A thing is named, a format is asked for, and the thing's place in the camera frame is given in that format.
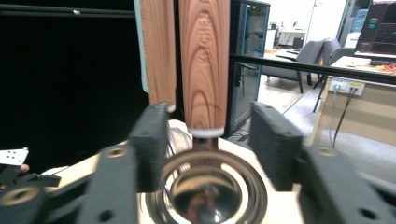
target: black bar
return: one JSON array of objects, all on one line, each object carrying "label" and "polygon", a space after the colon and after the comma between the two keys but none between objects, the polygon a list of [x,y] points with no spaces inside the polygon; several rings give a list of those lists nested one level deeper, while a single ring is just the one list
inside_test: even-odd
[{"label": "black bar", "polygon": [[307,63],[284,62],[277,60],[270,60],[258,57],[239,56],[236,54],[230,55],[230,60],[235,60],[241,63],[255,63],[259,65],[280,67],[286,69],[300,70],[311,73],[325,74],[334,77],[345,77],[359,79],[363,81],[378,82],[389,85],[396,85],[396,76],[377,72],[367,72],[362,70],[352,70],[338,67],[330,67],[326,65],[315,65]]},{"label": "black bar", "polygon": [[49,17],[100,17],[100,18],[134,18],[134,11],[89,9],[72,7],[35,7],[0,5],[3,16],[49,16]]},{"label": "black bar", "polygon": [[137,191],[154,192],[161,189],[161,174],[166,163],[168,149],[167,103],[146,107],[129,134],[128,145],[136,151]]},{"label": "black bar", "polygon": [[250,139],[260,165],[277,191],[292,190],[296,156],[304,135],[275,108],[251,103]]}]

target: black backdrop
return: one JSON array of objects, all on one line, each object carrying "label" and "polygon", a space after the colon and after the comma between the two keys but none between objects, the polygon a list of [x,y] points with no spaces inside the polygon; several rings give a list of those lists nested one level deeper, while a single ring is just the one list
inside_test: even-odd
[{"label": "black backdrop", "polygon": [[28,147],[39,173],[125,139],[149,104],[134,18],[0,14],[0,27],[0,149]]},{"label": "black backdrop", "polygon": [[29,7],[71,7],[134,11],[133,0],[0,0],[0,4]]}]

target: desk leg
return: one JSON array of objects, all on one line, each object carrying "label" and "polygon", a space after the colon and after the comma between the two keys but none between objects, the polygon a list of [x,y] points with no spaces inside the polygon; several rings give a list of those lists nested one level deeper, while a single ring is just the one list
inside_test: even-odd
[{"label": "desk leg", "polygon": [[332,79],[330,77],[327,77],[326,86],[324,87],[324,90],[322,93],[322,99],[321,99],[321,103],[319,106],[319,111],[317,114],[317,118],[315,119],[314,130],[312,131],[311,136],[309,137],[308,142],[307,142],[307,144],[309,146],[316,144],[320,140],[320,137],[322,136],[323,126],[321,126],[319,124],[320,124],[320,119],[322,116],[323,108],[325,105],[324,102],[326,102],[331,83],[332,83]]}]

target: cabinet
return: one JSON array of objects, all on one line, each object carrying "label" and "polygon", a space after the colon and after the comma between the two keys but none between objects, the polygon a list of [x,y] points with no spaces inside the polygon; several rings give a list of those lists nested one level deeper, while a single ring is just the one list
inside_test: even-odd
[{"label": "cabinet", "polygon": [[[270,5],[259,1],[231,3],[230,53],[263,57]],[[261,67],[230,58],[225,135],[250,118],[250,103],[257,101]]]}]

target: white wall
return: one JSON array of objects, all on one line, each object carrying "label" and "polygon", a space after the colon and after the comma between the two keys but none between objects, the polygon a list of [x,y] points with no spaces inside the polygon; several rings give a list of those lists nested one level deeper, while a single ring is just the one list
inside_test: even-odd
[{"label": "white wall", "polygon": [[290,28],[295,21],[298,26],[307,29],[315,0],[260,0],[271,4],[269,22],[284,23]]},{"label": "white wall", "polygon": [[306,41],[336,38],[347,0],[317,0]]},{"label": "white wall", "polygon": [[269,22],[305,29],[305,41],[336,38],[347,0],[259,0],[271,4]]}]

